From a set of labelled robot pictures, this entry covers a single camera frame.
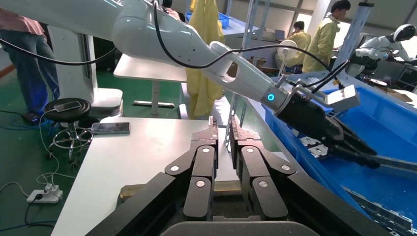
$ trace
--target blue basket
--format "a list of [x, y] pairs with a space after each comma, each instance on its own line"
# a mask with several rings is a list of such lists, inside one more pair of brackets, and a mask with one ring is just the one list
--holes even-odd
[[[190, 21], [190, 19], [191, 19], [191, 12], [190, 13], [187, 13], [186, 15], [185, 15], [185, 17], [186, 17], [186, 19], [187, 19], [187, 22], [189, 22]], [[227, 27], [227, 26], [229, 26], [229, 20], [230, 20], [230, 16], [226, 16], [225, 14], [222, 14], [222, 13], [220, 13], [219, 12], [219, 20], [220, 20], [220, 23], [222, 24], [222, 27], [224, 28], [224, 27]]]
[[[340, 117], [350, 129], [375, 149], [379, 155], [417, 162], [417, 114], [367, 88], [357, 88], [361, 105]], [[339, 184], [364, 195], [369, 201], [417, 221], [415, 180], [402, 177], [395, 169], [371, 170], [337, 157], [320, 162], [310, 154], [290, 128], [266, 108], [265, 122], [296, 158], [303, 169], [351, 205], [355, 205]]]

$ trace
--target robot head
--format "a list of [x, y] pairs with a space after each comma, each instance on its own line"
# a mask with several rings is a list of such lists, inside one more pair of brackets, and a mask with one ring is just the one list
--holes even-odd
[[413, 25], [402, 25], [394, 33], [394, 41], [401, 42], [410, 40], [416, 33], [416, 27]]

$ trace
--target yellow protective suit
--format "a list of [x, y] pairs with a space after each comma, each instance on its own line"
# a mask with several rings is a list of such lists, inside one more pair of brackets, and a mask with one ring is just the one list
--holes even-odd
[[[311, 42], [311, 36], [303, 30], [301, 30], [300, 32], [288, 37], [288, 40], [294, 41], [297, 44], [298, 48], [307, 50]], [[305, 54], [303, 52], [297, 52], [297, 55], [295, 57], [287, 60], [287, 63], [285, 63], [286, 67], [301, 65], [304, 61], [304, 56]]]
[[[332, 16], [324, 18], [314, 34], [313, 40], [308, 47], [308, 52], [312, 53], [320, 60], [327, 59], [328, 64], [333, 55], [333, 45], [336, 33], [340, 30], [337, 26], [339, 22]], [[302, 63], [303, 73], [323, 71], [326, 68], [310, 56], [305, 56]]]
[[[215, 0], [195, 0], [189, 24], [196, 29], [205, 43], [224, 43], [219, 11]], [[187, 91], [190, 95], [189, 117], [210, 115], [214, 101], [223, 96], [222, 86], [203, 75], [199, 69], [186, 68]]]

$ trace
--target phone on stool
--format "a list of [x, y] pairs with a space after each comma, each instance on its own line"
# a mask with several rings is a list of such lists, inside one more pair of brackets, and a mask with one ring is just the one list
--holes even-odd
[[68, 102], [64, 104], [57, 104], [54, 106], [54, 108], [55, 108], [55, 111], [57, 112], [64, 112], [64, 111], [75, 110], [75, 109], [81, 108], [81, 104], [78, 101]]
[[100, 134], [130, 134], [130, 123], [94, 123], [91, 127], [93, 135]]

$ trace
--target floor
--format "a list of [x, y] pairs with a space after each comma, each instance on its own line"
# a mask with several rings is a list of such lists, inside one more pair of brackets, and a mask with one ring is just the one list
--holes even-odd
[[[116, 88], [123, 91], [124, 116], [150, 118], [150, 107], [132, 106], [134, 100], [150, 100], [151, 82], [141, 80], [130, 80], [113, 77], [111, 72], [98, 72], [98, 85], [102, 88]], [[173, 102], [178, 105], [179, 84], [162, 82], [160, 87], [160, 100], [163, 102]], [[238, 104], [237, 114], [240, 116], [243, 101]], [[23, 112], [25, 104], [17, 83], [16, 72], [0, 79], [0, 110]], [[160, 118], [179, 118], [177, 108], [159, 108]], [[9, 119], [12, 114], [0, 112], [0, 126], [11, 127]], [[19, 117], [16, 123], [24, 125]], [[270, 151], [279, 151], [279, 148], [266, 133], [254, 115], [254, 111], [248, 109], [244, 120], [244, 128], [251, 129], [260, 133], [264, 140], [264, 145]], [[36, 178], [43, 173], [53, 172], [57, 168], [54, 159], [45, 157], [45, 149], [42, 145], [39, 129], [27, 131], [11, 131], [0, 128], [0, 188], [9, 182], [18, 182], [23, 189], [30, 194], [34, 189], [42, 189], [44, 185], [38, 184]], [[45, 143], [49, 144], [51, 136], [48, 136], [49, 128], [42, 129]], [[56, 154], [60, 168], [58, 173], [76, 176], [77, 169], [72, 169], [68, 165], [65, 152]], [[64, 192], [63, 201], [53, 205], [33, 205], [30, 208], [28, 220], [37, 221], [56, 221], [62, 210], [63, 203], [68, 195], [72, 178], [56, 176], [54, 178], [61, 190]], [[17, 185], [5, 187], [0, 193], [0, 236], [47, 236], [51, 229], [46, 227], [21, 227], [2, 232], [2, 229], [24, 224], [25, 211], [28, 207], [26, 197], [21, 193]]]

